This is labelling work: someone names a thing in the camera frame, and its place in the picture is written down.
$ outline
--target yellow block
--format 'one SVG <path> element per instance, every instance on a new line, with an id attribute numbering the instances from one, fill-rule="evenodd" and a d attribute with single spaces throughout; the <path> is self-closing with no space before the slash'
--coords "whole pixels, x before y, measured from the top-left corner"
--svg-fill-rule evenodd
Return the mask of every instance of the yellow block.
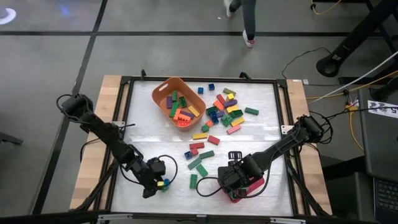
<path id="1" fill-rule="evenodd" d="M 193 106 L 189 106 L 188 110 L 190 110 L 193 113 L 193 115 L 199 116 L 199 112 Z"/>
<path id="2" fill-rule="evenodd" d="M 232 121 L 231 125 L 232 125 L 232 127 L 235 127 L 236 125 L 243 123 L 243 121 L 244 121 L 243 117 L 240 117 L 240 118 Z"/>
<path id="3" fill-rule="evenodd" d="M 226 108 L 226 110 L 227 110 L 227 112 L 228 113 L 230 113 L 230 112 L 232 112 L 232 111 L 234 111 L 234 110 L 238 110 L 239 108 L 238 108 L 238 106 L 230 106 L 229 108 Z"/>
<path id="4" fill-rule="evenodd" d="M 194 134 L 192 138 L 193 140 L 207 138 L 207 133 Z"/>
<path id="5" fill-rule="evenodd" d="M 229 100 L 233 100 L 234 99 L 234 95 L 232 93 L 226 95 L 226 101 L 228 102 Z"/>

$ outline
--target concrete floor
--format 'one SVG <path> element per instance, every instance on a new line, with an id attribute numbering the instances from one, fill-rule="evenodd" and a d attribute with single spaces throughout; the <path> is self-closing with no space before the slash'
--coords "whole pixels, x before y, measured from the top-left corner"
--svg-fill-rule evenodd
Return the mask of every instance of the concrete floor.
<path id="1" fill-rule="evenodd" d="M 0 26 L 0 131 L 24 140 L 22 146 L 0 145 L 0 216 L 30 213 L 45 172 L 61 114 L 55 99 L 69 93 L 81 67 L 101 0 L 5 0 L 17 17 Z M 330 3 L 320 3 L 319 11 Z M 257 1 L 259 32 L 349 32 L 368 13 L 363 4 L 340 4 L 324 16 L 309 10 L 310 1 Z M 222 0 L 114 0 L 106 5 L 99 31 L 242 31 L 241 12 L 229 21 Z M 388 30 L 396 32 L 396 24 Z M 6 35 L 1 31 L 18 31 Z M 44 31 L 29 36 L 24 31 Z M 94 102 L 103 75 L 237 77 L 241 71 L 253 78 L 283 78 L 283 67 L 301 53 L 326 47 L 333 50 L 342 37 L 257 37 L 252 50 L 241 37 L 218 36 L 97 36 L 80 92 Z M 285 71 L 288 78 L 310 83 L 337 84 L 321 76 L 315 63 L 327 53 L 318 51 L 296 60 Z M 367 40 L 341 68 L 340 76 L 360 76 L 390 55 L 382 39 Z M 332 86 L 306 86 L 308 96 L 334 90 Z M 310 105 L 322 114 L 343 109 L 345 98 Z M 360 138 L 359 116 L 355 117 Z M 348 117 L 333 120 L 334 141 L 319 146 L 323 165 L 360 156 L 349 135 Z M 79 153 L 86 134 L 71 124 L 44 206 L 44 213 L 68 210 L 79 168 Z"/>

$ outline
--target sneaker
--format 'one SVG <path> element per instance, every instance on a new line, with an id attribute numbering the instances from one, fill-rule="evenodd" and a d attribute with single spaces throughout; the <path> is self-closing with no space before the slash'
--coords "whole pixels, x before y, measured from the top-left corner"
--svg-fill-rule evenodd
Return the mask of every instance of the sneaker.
<path id="1" fill-rule="evenodd" d="M 231 5 L 232 0 L 224 0 L 224 6 L 226 8 L 226 17 L 229 19 L 234 16 L 234 13 L 229 10 L 229 6 Z"/>
<path id="2" fill-rule="evenodd" d="M 246 30 L 243 31 L 243 40 L 244 43 L 246 44 L 247 47 L 252 48 L 254 45 L 254 39 L 253 40 L 248 40 L 248 35 L 246 34 Z"/>

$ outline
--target person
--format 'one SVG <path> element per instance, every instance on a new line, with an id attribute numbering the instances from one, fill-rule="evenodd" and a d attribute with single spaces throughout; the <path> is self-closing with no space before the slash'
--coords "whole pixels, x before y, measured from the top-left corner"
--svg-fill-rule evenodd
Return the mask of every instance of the person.
<path id="1" fill-rule="evenodd" d="M 243 8 L 244 30 L 242 33 L 244 43 L 252 48 L 254 45 L 254 34 L 256 33 L 256 0 L 224 0 L 226 16 L 231 19 L 241 6 Z"/>

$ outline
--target purple block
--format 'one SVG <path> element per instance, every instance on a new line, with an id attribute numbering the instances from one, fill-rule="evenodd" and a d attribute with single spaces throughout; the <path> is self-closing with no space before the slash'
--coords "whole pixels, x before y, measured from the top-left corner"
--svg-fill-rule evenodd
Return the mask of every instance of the purple block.
<path id="1" fill-rule="evenodd" d="M 172 96 L 167 96 L 167 109 L 171 109 L 172 105 Z"/>
<path id="2" fill-rule="evenodd" d="M 225 115 L 225 112 L 224 111 L 220 111 L 220 112 L 217 113 L 217 118 L 220 118 L 220 117 L 222 117 L 224 115 Z"/>
<path id="3" fill-rule="evenodd" d="M 229 107 L 229 106 L 235 105 L 236 103 L 238 103 L 237 100 L 231 100 L 231 101 L 225 102 L 225 103 L 224 103 L 224 107 L 227 108 L 227 107 Z"/>
<path id="4" fill-rule="evenodd" d="M 187 116 L 190 117 L 191 119 L 193 119 L 193 118 L 195 117 L 195 115 L 193 115 L 193 114 L 191 114 L 191 113 L 188 113 L 188 112 L 185 112 L 185 111 L 181 111 L 180 114 L 187 115 Z"/>

